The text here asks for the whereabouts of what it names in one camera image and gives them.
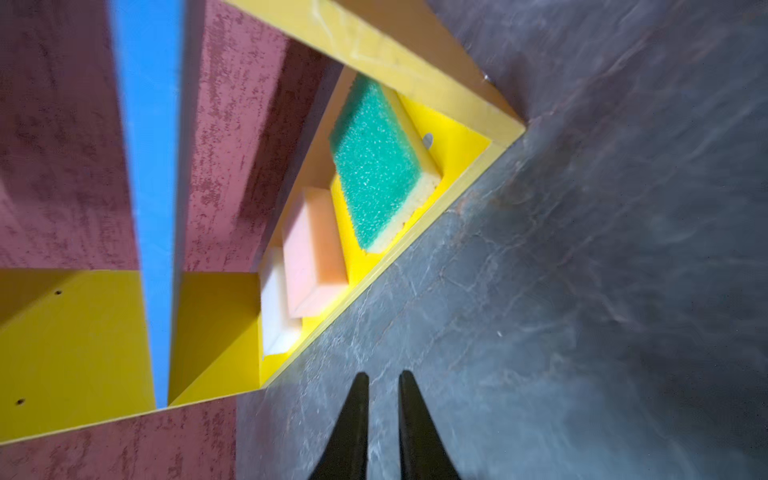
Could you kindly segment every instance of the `screw hole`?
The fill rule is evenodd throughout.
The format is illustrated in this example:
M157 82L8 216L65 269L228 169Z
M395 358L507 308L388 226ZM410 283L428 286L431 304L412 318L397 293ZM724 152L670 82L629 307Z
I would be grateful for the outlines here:
M435 140L435 138L432 136L432 134L424 135L424 138L422 139L422 143L426 147L427 150L432 148L432 142Z

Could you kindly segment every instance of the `yellow shelf frame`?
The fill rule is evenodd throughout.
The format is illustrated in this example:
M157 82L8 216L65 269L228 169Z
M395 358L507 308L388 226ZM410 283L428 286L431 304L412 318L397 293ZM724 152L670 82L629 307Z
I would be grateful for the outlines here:
M350 287L303 319L290 352L262 357L258 276L181 275L171 408L268 386L525 130L419 0L231 1L347 65L283 211L302 187L331 189ZM442 174L380 255L357 246L328 144L357 71L398 91L416 130L433 134ZM282 223L270 245L281 244ZM0 444L155 410L143 300L139 272L0 270Z
M263 359L264 387L520 138L525 126L421 0L227 1L346 65L284 211L303 187L331 189L350 287L322 315L303 319L302 336L288 353ZM435 194L380 255L362 252L354 239L328 144L356 72L399 93L416 130L435 136L430 153L442 174ZM270 246L282 244L282 223L281 216Z

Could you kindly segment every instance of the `red textured wall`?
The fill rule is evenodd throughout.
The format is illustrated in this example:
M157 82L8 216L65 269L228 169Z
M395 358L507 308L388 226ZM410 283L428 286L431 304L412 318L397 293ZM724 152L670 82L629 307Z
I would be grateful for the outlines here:
M207 2L187 270L250 271L325 66L276 29Z
M103 2L0 2L0 267L137 268Z
M0 480L231 480L235 398L0 447Z
M0 2L0 268L137 268L104 6ZM187 270L258 260L325 65L207 0Z

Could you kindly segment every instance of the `white sponge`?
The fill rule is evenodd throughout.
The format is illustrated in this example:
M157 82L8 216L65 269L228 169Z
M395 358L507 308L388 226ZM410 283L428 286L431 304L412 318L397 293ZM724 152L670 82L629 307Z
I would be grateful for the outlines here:
M301 319L288 314L283 249L270 247L259 268L261 281L261 339L264 355L286 353L301 337Z

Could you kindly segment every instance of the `sponge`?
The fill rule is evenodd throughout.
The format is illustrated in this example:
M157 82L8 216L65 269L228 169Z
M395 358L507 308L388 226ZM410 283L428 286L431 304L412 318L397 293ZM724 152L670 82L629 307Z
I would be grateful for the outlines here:
M329 137L355 237L382 253L440 183L397 94L358 74Z
M270 247L259 266L261 339L264 355L286 353L301 337L301 319L288 313L283 249Z
M346 264L330 190L305 187L283 229L288 313L318 316L346 290Z

